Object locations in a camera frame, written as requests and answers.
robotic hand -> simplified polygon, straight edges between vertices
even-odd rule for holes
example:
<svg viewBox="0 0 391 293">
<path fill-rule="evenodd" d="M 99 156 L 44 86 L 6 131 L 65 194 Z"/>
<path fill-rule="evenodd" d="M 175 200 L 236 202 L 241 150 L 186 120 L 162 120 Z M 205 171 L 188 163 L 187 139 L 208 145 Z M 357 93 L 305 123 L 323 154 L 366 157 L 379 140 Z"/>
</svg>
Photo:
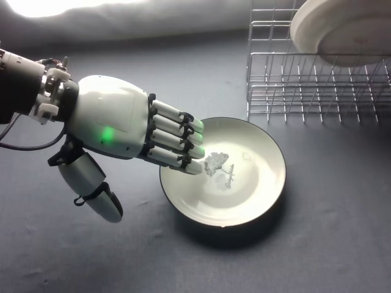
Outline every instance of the robotic hand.
<svg viewBox="0 0 391 293">
<path fill-rule="evenodd" d="M 121 204 L 104 181 L 106 175 L 83 148 L 117 159 L 137 157 L 189 174 L 202 172 L 194 160 L 205 155 L 200 120 L 116 78 L 72 81 L 67 63 L 67 58 L 62 63 L 33 62 L 0 49 L 0 99 L 5 105 L 0 123 L 9 123 L 15 112 L 43 125 L 48 120 L 64 122 L 67 138 L 48 163 L 58 166 L 79 195 L 75 205 L 86 202 L 110 222 L 122 219 Z M 48 64 L 55 67 L 46 70 Z"/>
</svg>

wire basket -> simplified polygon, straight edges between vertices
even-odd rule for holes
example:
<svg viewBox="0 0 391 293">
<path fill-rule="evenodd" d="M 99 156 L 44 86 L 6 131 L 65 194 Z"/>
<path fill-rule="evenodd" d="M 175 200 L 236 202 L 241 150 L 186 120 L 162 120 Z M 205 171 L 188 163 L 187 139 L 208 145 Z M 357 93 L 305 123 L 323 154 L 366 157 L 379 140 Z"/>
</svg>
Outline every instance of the wire basket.
<svg viewBox="0 0 391 293">
<path fill-rule="evenodd" d="M 290 24 L 305 1 L 252 1 L 247 56 L 247 120 L 252 114 L 284 117 L 309 115 L 320 121 L 338 117 L 373 117 L 379 121 L 391 114 L 391 55 L 300 54 L 290 40 Z M 363 67 L 338 67 L 338 58 L 373 57 L 376 63 Z"/>
</svg>

wire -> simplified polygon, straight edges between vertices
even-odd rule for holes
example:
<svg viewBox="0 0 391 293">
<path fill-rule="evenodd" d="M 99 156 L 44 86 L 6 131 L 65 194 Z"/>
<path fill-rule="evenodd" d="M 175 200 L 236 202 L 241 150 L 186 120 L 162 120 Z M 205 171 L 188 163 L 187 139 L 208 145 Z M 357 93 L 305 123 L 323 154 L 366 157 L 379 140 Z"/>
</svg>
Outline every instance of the wire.
<svg viewBox="0 0 391 293">
<path fill-rule="evenodd" d="M 9 150 L 15 150 L 15 151 L 39 151 L 39 150 L 43 150 L 44 148 L 49 148 L 51 147 L 52 145 L 55 145 L 57 142 L 60 141 L 60 139 L 64 136 L 65 134 L 65 124 L 64 124 L 64 127 L 62 128 L 60 134 L 54 139 L 52 140 L 51 142 L 49 143 L 46 143 L 44 145 L 38 145 L 38 146 L 33 146 L 33 147 L 25 147 L 25 146 L 16 146 L 16 145 L 8 145 L 6 143 L 1 143 L 0 142 L 0 147 L 1 148 L 8 148 Z"/>
<path fill-rule="evenodd" d="M 3 132 L 0 134 L 0 141 L 4 138 L 4 136 L 7 135 L 7 133 L 10 131 L 10 129 L 12 128 L 12 126 L 15 124 L 15 122 L 17 121 L 17 119 L 19 117 L 21 117 L 22 114 L 18 114 L 16 115 L 12 120 L 11 122 L 7 125 L 7 127 L 5 128 L 5 130 L 3 130 Z"/>
</svg>

plate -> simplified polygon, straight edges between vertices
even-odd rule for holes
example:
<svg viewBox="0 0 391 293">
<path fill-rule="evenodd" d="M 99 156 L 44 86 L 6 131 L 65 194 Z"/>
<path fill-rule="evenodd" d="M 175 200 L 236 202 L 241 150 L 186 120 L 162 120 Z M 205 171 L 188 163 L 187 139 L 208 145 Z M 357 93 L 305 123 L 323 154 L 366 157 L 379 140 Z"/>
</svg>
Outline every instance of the plate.
<svg viewBox="0 0 391 293">
<path fill-rule="evenodd" d="M 234 118 L 203 120 L 200 175 L 160 168 L 168 200 L 186 217 L 209 226 L 250 222 L 280 197 L 286 166 L 280 148 L 259 127 Z"/>
<path fill-rule="evenodd" d="M 291 39 L 298 51 L 320 55 L 343 67 L 375 63 L 390 54 L 391 1 L 308 0 L 291 23 Z M 372 56 L 339 56 L 369 54 Z"/>
</svg>

dish rack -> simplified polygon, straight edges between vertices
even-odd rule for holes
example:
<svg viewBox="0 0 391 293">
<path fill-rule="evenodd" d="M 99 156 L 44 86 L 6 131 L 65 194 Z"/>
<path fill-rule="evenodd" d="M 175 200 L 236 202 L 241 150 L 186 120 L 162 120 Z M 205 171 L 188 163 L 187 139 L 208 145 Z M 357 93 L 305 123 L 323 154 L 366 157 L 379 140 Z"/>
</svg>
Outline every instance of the dish rack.
<svg viewBox="0 0 391 293">
<path fill-rule="evenodd" d="M 376 119 L 391 114 L 391 55 L 362 67 L 338 67 L 318 54 L 300 54 L 290 40 L 290 24 L 305 0 L 252 0 L 247 55 L 247 120 L 252 114 L 317 115 Z M 357 60 L 369 55 L 344 54 Z"/>
</svg>

